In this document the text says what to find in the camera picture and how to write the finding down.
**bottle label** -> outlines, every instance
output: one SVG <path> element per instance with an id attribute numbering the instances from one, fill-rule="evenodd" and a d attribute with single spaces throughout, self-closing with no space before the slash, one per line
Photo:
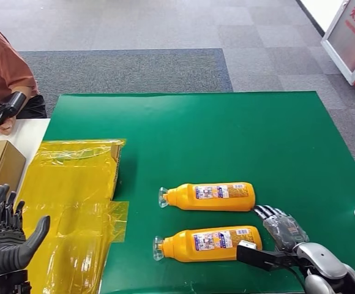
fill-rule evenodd
<path id="1" fill-rule="evenodd" d="M 194 186 L 196 199 L 248 197 L 248 190 L 244 184 Z"/>
<path id="2" fill-rule="evenodd" d="M 254 235 L 248 228 L 226 230 L 217 232 L 204 232 L 195 234 L 193 243 L 196 251 L 236 248 L 239 242 L 244 240 L 254 243 Z"/>

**robotic thumb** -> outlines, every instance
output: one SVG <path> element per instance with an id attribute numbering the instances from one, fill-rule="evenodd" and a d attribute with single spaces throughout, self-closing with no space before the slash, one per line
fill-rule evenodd
<path id="1" fill-rule="evenodd" d="M 47 236 L 51 219 L 49 216 L 43 216 L 39 220 L 38 225 L 27 241 L 20 245 L 18 260 L 21 268 L 27 266 L 32 257 L 38 250 L 40 244 Z"/>

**gray carpet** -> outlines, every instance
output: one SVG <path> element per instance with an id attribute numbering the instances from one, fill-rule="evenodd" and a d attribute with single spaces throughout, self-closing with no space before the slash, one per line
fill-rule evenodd
<path id="1" fill-rule="evenodd" d="M 67 93 L 232 92 L 221 49 L 24 51 L 51 116 Z"/>

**white table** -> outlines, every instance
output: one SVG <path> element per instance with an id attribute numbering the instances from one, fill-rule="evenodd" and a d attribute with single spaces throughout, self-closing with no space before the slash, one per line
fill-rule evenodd
<path id="1" fill-rule="evenodd" d="M 11 134 L 8 136 L 0 134 L 0 140 L 11 142 L 27 159 L 17 190 L 20 190 L 27 168 L 38 150 L 48 123 L 48 118 L 18 119 Z"/>

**robotic hand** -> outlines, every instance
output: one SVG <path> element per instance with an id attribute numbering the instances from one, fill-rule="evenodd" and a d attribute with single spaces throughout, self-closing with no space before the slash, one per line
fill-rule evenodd
<path id="1" fill-rule="evenodd" d="M 13 210 L 15 192 L 7 184 L 0 186 L 0 293 L 30 293 L 27 282 L 27 267 L 49 230 L 49 216 L 42 217 L 28 239 L 22 229 L 22 209 L 20 201 Z"/>
<path id="2" fill-rule="evenodd" d="M 268 205 L 257 205 L 254 211 L 275 240 L 276 250 L 258 251 L 251 243 L 241 241 L 237 260 L 267 271 L 286 269 L 292 272 L 307 294 L 355 294 L 355 271 L 341 262 L 331 251 L 308 236 L 296 220 Z M 298 266 L 305 279 L 291 269 Z"/>

